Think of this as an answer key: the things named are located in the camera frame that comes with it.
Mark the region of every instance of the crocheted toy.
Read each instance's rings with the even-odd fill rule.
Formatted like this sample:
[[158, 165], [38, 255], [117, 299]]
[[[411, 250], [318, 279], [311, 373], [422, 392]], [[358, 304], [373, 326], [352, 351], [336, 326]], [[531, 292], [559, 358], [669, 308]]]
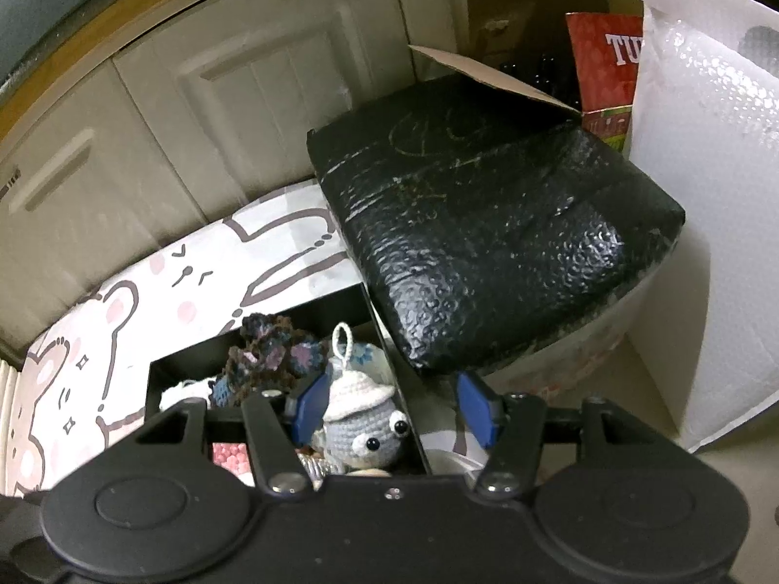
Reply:
[[[340, 330], [347, 336], [343, 354], [338, 347]], [[333, 350], [343, 372], [330, 385], [330, 403], [322, 417], [326, 458], [344, 470], [389, 467], [400, 456], [401, 439], [411, 432], [408, 418], [392, 401], [393, 385], [377, 384], [365, 373], [348, 368], [352, 344], [351, 329], [340, 323], [333, 332]]]
[[245, 348], [231, 347], [211, 392], [211, 405], [238, 406], [255, 391], [289, 392], [300, 378], [324, 371], [328, 344], [292, 327], [286, 316], [253, 313], [244, 318]]

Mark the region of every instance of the cartoon bear print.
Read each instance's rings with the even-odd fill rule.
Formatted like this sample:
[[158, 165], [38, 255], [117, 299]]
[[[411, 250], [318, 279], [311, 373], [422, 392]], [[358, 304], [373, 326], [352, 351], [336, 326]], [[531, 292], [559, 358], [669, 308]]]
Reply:
[[[30, 440], [37, 443], [42, 458], [40, 475], [33, 474], [35, 480], [30, 480], [22, 462], [8, 475], [18, 476], [22, 493], [49, 489], [140, 424], [146, 378], [139, 383], [133, 367], [118, 365], [119, 337], [138, 304], [135, 283], [118, 281], [89, 296], [79, 305], [79, 313], [55, 325], [69, 336], [68, 353], [38, 395], [30, 417]], [[32, 375], [25, 365], [26, 384], [31, 383], [28, 377]]]
[[5, 484], [10, 488], [7, 491], [14, 496], [40, 490], [46, 459], [44, 448], [33, 435], [33, 423], [41, 396], [60, 374], [69, 352], [70, 343], [57, 338], [37, 353], [31, 349], [27, 354], [13, 396], [5, 465]]

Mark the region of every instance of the cabinet handle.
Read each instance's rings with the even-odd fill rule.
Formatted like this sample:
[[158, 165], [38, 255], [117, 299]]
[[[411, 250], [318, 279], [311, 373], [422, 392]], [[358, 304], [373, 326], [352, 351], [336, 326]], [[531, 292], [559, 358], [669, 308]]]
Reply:
[[87, 161], [94, 136], [94, 130], [82, 130], [52, 155], [25, 185], [19, 187], [9, 204], [11, 215], [21, 208], [34, 211], [57, 186], [75, 173]]
[[20, 175], [21, 173], [19, 172], [19, 167], [17, 166], [11, 171], [11, 177], [3, 184], [0, 184], [0, 200], [5, 198], [5, 194], [11, 190], [11, 186], [17, 182]]

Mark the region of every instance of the crocheted flower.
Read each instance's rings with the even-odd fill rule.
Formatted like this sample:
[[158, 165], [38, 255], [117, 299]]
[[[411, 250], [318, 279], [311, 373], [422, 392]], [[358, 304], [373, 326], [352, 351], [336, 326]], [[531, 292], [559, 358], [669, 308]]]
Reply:
[[291, 349], [290, 366], [299, 377], [319, 372], [324, 364], [324, 349], [318, 341], [299, 343]]
[[275, 319], [275, 316], [253, 313], [243, 319], [241, 335], [248, 341], [261, 340], [274, 331], [276, 328]]
[[265, 368], [276, 370], [281, 365], [284, 356], [287, 355], [287, 350], [281, 344], [271, 344], [269, 347], [270, 349], [265, 356]]
[[274, 336], [282, 341], [282, 343], [289, 343], [292, 339], [292, 331], [286, 331], [285, 329], [279, 328], [277, 331], [274, 331]]
[[227, 378], [221, 378], [216, 381], [211, 389], [211, 405], [224, 408], [230, 402], [230, 387], [227, 385]]
[[373, 351], [366, 343], [355, 343], [352, 347], [352, 357], [349, 364], [364, 365], [373, 361]]

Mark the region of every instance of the googly eye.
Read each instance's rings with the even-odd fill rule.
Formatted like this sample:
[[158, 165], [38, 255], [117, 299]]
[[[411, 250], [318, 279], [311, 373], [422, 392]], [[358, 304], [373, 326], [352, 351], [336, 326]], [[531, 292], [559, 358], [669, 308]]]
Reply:
[[408, 425], [408, 417], [400, 410], [394, 410], [389, 416], [389, 429], [395, 433], [396, 437], [406, 437], [411, 432], [411, 426]]
[[371, 452], [376, 452], [382, 444], [376, 437], [371, 437], [366, 433], [357, 435], [352, 441], [352, 452], [357, 456], [368, 456]]

